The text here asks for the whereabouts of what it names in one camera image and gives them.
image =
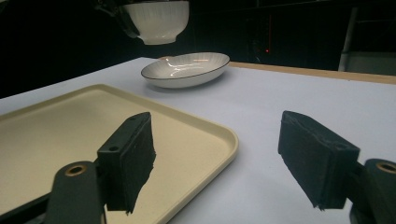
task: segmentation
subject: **oval bowl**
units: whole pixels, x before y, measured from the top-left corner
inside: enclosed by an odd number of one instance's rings
[[[154,86],[186,88],[206,83],[224,73],[230,57],[216,52],[183,54],[151,63],[141,75]]]

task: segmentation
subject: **plastic tray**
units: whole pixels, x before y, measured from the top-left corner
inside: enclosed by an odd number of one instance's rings
[[[235,157],[236,134],[209,120],[106,85],[90,86],[0,117],[0,214],[50,192],[55,173],[94,161],[128,117],[149,111],[157,158],[134,212],[109,223],[165,223]]]

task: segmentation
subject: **overhead bowl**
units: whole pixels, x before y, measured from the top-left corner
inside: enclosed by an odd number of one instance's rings
[[[124,8],[146,45],[175,42],[190,16],[190,2],[185,0],[134,1]]]
[[[151,63],[141,75],[154,86],[187,88],[222,75],[230,62],[228,55],[216,52],[183,54]]]

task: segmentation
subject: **wooden table edge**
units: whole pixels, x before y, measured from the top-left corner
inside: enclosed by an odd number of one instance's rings
[[[170,57],[171,56],[165,56],[165,57],[161,57],[160,59],[165,59],[165,58],[170,58]],[[329,78],[338,78],[338,79],[345,79],[345,80],[354,80],[354,81],[364,81],[364,82],[374,82],[374,83],[396,85],[396,76],[339,72],[339,71],[330,71],[330,70],[259,64],[259,63],[230,62],[229,65],[231,67],[249,68],[249,69],[257,69],[257,70],[281,72],[281,73],[290,73],[290,74],[295,74],[295,75],[304,75],[304,76],[312,76],[312,77],[329,77]]]

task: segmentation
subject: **white table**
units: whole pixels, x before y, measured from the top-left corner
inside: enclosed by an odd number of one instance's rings
[[[306,114],[360,147],[360,163],[396,161],[395,85],[230,66],[201,86],[168,90],[140,76],[155,61],[139,58],[0,99],[0,115],[101,83],[233,129],[240,141],[235,160],[170,223],[349,223],[350,202],[343,210],[314,209],[277,153],[284,110]]]

